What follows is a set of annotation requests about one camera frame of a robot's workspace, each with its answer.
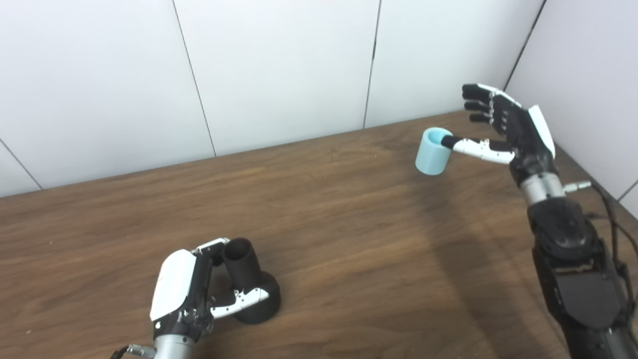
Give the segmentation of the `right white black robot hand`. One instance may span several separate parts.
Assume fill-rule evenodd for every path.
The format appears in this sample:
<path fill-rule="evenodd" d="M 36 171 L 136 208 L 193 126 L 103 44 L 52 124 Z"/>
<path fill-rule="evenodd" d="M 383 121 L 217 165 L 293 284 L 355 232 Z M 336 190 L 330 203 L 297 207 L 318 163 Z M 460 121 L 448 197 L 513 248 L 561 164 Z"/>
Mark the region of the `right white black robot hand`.
<path fill-rule="evenodd" d="M 526 204 L 565 197 L 554 163 L 555 143 L 540 107 L 526 108 L 485 84 L 464 84 L 461 91 L 470 121 L 490 124 L 513 150 L 509 170 Z"/>

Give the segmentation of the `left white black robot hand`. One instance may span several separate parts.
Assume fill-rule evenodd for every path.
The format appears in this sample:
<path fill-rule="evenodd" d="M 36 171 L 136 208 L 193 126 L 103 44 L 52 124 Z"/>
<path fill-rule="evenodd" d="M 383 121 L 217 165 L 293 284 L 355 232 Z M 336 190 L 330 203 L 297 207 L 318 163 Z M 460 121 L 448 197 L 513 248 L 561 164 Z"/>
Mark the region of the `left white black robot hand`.
<path fill-rule="evenodd" d="M 234 317 L 258 325 L 280 306 L 280 285 L 262 270 L 248 239 L 217 238 L 177 250 L 162 263 L 153 294 L 153 357 L 190 359 L 216 321 Z"/>

